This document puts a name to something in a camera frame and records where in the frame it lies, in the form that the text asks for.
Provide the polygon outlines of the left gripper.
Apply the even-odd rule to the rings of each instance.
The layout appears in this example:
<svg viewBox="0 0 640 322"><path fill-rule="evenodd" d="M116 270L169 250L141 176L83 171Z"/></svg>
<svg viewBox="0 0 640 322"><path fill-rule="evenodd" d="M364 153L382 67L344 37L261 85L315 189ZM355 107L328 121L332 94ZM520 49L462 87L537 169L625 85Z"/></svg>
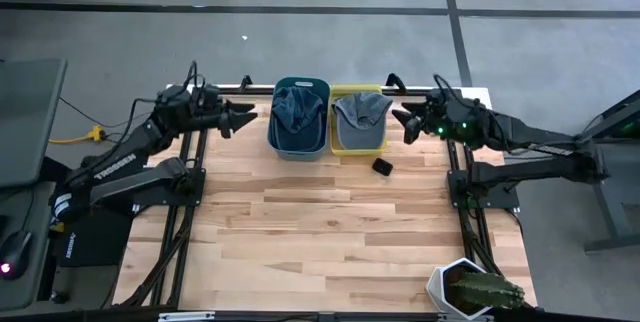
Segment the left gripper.
<svg viewBox="0 0 640 322"><path fill-rule="evenodd" d="M186 130L218 129L224 139L230 139L233 134L258 117L257 113L251 112L254 108L254 104L224 100L212 112L189 119Z"/></svg>

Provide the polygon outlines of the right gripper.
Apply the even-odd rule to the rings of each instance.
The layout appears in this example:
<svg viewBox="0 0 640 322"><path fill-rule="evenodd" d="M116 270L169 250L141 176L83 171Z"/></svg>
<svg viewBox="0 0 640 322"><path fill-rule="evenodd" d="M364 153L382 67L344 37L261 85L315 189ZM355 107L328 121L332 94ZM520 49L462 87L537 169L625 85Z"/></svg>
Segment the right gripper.
<svg viewBox="0 0 640 322"><path fill-rule="evenodd" d="M425 102L402 102L407 110L394 109L392 115L403 126L403 142L411 145L421 131L441 138L477 139L481 136L478 105L462 96L460 90L450 91L445 106L431 108Z"/></svg>

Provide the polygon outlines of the grey denim cap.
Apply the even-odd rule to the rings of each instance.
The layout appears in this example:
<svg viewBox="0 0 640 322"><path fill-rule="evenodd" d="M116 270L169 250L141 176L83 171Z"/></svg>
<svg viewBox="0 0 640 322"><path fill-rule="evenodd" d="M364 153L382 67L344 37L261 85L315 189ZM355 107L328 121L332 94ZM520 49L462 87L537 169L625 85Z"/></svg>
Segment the grey denim cap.
<svg viewBox="0 0 640 322"><path fill-rule="evenodd" d="M338 141L344 149L377 149L384 141L386 114L393 100L380 93L357 92L338 98L336 114Z"/></svg>

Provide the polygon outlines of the small black rectangular object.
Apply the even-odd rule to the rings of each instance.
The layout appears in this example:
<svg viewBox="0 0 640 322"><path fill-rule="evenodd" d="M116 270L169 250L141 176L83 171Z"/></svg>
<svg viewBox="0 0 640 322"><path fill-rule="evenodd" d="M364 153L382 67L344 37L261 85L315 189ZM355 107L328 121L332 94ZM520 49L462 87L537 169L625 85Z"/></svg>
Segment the small black rectangular object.
<svg viewBox="0 0 640 322"><path fill-rule="evenodd" d="M372 169L382 176L388 177L393 171L394 165L382 158L376 158L372 164Z"/></svg>

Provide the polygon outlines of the yellow plastic bin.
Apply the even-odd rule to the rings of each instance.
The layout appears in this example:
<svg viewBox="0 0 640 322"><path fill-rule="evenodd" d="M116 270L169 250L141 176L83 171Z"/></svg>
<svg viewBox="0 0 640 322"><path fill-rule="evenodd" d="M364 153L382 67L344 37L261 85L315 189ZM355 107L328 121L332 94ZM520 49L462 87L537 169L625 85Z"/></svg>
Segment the yellow plastic bin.
<svg viewBox="0 0 640 322"><path fill-rule="evenodd" d="M336 131L336 114L333 110L335 101L338 98L344 97L349 94L357 92L375 92L382 93L380 86L375 85L336 85L331 88L330 106L329 106L329 136L330 136L330 149L333 154L341 157L348 156L375 156L380 155L386 144L386 133L383 144L377 149L344 149L338 141Z"/></svg>

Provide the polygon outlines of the blue plastic bin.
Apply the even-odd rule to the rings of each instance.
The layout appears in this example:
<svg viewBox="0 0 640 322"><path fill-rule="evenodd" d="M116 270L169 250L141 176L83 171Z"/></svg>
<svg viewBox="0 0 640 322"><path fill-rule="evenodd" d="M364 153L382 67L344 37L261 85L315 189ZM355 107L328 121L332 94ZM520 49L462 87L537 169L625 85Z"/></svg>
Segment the blue plastic bin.
<svg viewBox="0 0 640 322"><path fill-rule="evenodd" d="M322 113L322 141L320 147L316 151L311 152L292 152L292 151L284 151L279 150L274 146L272 139L272 127L275 125L277 121L276 118L272 115L272 102L273 96L275 92L279 88L283 87L301 87L312 91L322 98L324 102L324 110ZM329 96L330 96L330 86L327 82L311 77L286 77L281 79L274 86L272 101L271 101L271 109L270 109L270 118L268 124L268 134L267 140L272 147L272 149L276 152L276 154L285 160L291 161L315 161L319 159L323 154L324 150L328 144L328 110L329 110Z"/></svg>

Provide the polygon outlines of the white faceted plant pot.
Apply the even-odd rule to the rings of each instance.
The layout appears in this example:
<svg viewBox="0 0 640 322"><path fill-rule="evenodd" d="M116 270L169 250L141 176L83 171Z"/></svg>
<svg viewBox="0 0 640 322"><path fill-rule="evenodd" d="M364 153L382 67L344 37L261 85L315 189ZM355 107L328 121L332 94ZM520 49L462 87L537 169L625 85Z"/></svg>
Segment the white faceted plant pot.
<svg viewBox="0 0 640 322"><path fill-rule="evenodd" d="M425 285L425 290L441 313L471 321L491 308L463 301L453 292L450 285L460 281L465 272L485 273L485 270L467 258L460 258L449 265L436 267Z"/></svg>

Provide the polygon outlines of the green cactus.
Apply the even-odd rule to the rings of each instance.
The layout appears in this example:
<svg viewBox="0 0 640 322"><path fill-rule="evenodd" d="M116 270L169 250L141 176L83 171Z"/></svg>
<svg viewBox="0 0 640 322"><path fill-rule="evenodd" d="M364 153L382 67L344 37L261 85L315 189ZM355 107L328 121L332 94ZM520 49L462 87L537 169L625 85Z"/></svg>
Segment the green cactus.
<svg viewBox="0 0 640 322"><path fill-rule="evenodd" d="M456 302L464 306L513 309L525 303L524 290L493 273L464 272L462 277L450 284Z"/></svg>

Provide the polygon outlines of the black Trossen controller box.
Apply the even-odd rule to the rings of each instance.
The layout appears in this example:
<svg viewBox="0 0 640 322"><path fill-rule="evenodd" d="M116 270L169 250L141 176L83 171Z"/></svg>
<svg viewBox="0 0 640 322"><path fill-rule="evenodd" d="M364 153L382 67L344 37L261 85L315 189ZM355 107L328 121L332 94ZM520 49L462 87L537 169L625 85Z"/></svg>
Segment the black Trossen controller box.
<svg viewBox="0 0 640 322"><path fill-rule="evenodd" d="M53 215L64 223L58 265L67 268L120 265L134 219L131 200L107 201L87 213L74 209L71 201L71 194L67 193L53 202Z"/></svg>

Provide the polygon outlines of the dark grey flat panel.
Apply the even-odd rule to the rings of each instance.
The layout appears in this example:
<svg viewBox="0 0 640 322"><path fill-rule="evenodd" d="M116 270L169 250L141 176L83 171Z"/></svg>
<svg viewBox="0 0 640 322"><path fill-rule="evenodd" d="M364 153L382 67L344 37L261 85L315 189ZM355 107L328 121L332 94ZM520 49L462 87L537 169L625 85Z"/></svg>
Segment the dark grey flat panel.
<svg viewBox="0 0 640 322"><path fill-rule="evenodd" d="M0 62L0 188L38 180L66 69L64 59Z"/></svg>

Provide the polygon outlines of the black metal stand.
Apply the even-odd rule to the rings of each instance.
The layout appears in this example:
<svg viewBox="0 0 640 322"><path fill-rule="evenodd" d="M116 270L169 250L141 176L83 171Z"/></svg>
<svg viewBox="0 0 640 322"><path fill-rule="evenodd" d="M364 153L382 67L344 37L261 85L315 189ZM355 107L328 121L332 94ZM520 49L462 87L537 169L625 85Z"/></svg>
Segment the black metal stand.
<svg viewBox="0 0 640 322"><path fill-rule="evenodd" d="M594 186L608 236L586 243L584 251L640 246L626 213L640 207L640 89L596 115L581 134L602 149L610 173Z"/></svg>

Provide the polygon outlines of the black computer mouse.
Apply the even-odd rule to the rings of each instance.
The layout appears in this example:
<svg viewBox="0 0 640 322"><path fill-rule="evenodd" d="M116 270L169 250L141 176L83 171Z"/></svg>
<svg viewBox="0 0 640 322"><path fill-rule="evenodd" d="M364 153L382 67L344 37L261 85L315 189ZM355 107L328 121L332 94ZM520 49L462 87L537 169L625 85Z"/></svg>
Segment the black computer mouse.
<svg viewBox="0 0 640 322"><path fill-rule="evenodd" d="M0 276L4 280L20 278L28 268L33 234L26 230L11 233L0 245Z"/></svg>

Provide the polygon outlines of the grey side desk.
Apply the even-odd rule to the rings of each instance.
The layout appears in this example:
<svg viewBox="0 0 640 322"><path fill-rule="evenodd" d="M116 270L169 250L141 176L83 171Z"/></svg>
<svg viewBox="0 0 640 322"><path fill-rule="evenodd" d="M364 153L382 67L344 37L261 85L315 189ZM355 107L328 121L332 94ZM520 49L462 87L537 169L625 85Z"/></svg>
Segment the grey side desk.
<svg viewBox="0 0 640 322"><path fill-rule="evenodd" d="M24 229L32 234L24 274L7 281L0 277L0 312L26 308L37 295L51 220L49 199L53 182L29 187L0 189L0 245L26 221Z"/></svg>

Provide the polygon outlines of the black aluminium frame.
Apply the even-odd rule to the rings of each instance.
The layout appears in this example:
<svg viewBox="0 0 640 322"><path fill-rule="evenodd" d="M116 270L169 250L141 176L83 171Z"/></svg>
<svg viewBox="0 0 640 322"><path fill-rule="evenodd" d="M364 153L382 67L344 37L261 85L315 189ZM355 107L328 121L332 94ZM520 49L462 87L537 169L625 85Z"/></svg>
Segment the black aluminium frame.
<svg viewBox="0 0 640 322"><path fill-rule="evenodd" d="M214 311L208 322L465 322L441 313L425 285L471 249L531 288L516 222L499 210L471 220L451 202L447 178L469 158L464 147L427 136L407 145L389 118L388 177L371 156L285 160L267 140L272 87L220 92L258 117L230 139L200 132L169 149L194 160L202 195L133 220L113 312L154 322L181 311Z"/></svg>

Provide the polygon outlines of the silver aluminium bracket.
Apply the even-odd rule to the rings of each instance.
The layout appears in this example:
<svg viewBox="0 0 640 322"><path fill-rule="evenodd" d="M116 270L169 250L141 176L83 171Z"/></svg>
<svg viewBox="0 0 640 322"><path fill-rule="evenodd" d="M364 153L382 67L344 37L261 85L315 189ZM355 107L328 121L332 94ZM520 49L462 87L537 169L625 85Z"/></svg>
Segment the silver aluminium bracket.
<svg viewBox="0 0 640 322"><path fill-rule="evenodd" d="M161 313L157 322L208 322L216 319L214 311L181 311Z"/></svg>

